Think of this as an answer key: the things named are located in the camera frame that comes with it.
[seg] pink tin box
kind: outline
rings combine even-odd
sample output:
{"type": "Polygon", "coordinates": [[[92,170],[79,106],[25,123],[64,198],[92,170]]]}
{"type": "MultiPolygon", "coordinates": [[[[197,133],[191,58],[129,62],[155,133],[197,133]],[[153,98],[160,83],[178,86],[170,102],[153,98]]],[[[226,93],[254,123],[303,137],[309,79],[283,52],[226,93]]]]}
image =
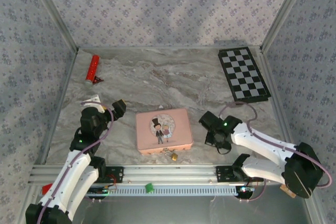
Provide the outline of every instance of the pink tin box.
{"type": "Polygon", "coordinates": [[[136,120],[137,145],[142,154],[187,150],[193,144],[187,109],[139,113],[136,120]]]}

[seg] black bracket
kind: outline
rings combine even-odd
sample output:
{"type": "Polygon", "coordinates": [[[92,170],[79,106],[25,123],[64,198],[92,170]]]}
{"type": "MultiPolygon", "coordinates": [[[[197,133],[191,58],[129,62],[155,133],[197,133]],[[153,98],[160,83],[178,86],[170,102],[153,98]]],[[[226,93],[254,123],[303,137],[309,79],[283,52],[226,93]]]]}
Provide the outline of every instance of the black bracket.
{"type": "Polygon", "coordinates": [[[114,178],[116,179],[115,183],[122,183],[123,177],[124,167],[106,166],[105,177],[98,178],[95,184],[114,184],[114,178]]]}
{"type": "Polygon", "coordinates": [[[248,177],[243,171],[239,168],[233,168],[230,165],[227,166],[216,166],[216,175],[217,175],[217,182],[224,183],[224,182],[263,182],[263,178],[250,178],[248,177]]]}

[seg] red object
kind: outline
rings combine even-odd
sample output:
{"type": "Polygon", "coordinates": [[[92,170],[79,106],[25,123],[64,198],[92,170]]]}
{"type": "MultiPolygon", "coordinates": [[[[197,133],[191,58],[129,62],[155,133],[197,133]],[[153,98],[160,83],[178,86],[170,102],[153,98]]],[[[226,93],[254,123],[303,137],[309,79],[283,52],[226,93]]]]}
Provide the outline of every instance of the red object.
{"type": "Polygon", "coordinates": [[[104,80],[95,76],[95,79],[93,80],[92,84],[97,84],[97,83],[102,82],[102,81],[104,81],[104,80]]]}
{"type": "Polygon", "coordinates": [[[42,195],[45,195],[49,189],[51,188],[52,184],[46,185],[42,187],[42,195]]]}
{"type": "Polygon", "coordinates": [[[91,64],[88,70],[88,74],[86,75],[86,81],[90,81],[92,84],[97,83],[97,81],[94,81],[95,76],[96,76],[96,71],[99,63],[99,56],[98,55],[93,55],[91,64]]]}
{"type": "Polygon", "coordinates": [[[115,178],[115,176],[113,174],[109,174],[107,175],[109,178],[113,179],[113,185],[115,186],[115,188],[117,189],[117,179],[115,178]]]}

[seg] green connector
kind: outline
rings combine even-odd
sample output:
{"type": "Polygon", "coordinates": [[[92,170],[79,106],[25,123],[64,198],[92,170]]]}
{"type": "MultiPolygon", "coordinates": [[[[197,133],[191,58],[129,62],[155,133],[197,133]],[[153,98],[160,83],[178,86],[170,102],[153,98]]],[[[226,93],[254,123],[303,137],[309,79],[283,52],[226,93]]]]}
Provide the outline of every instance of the green connector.
{"type": "Polygon", "coordinates": [[[150,193],[154,192],[154,187],[153,187],[152,183],[149,183],[149,184],[145,185],[145,188],[146,188],[146,193],[147,194],[150,194],[150,193]]]}

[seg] cartoon sticker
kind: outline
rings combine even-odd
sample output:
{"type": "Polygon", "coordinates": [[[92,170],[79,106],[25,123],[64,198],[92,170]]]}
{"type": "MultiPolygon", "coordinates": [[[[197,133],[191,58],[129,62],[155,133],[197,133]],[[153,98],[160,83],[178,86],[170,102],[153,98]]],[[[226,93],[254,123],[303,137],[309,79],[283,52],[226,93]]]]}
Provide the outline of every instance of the cartoon sticker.
{"type": "Polygon", "coordinates": [[[158,139],[158,144],[163,144],[164,141],[168,143],[175,130],[175,122],[170,115],[159,114],[151,120],[150,130],[158,139]]]}

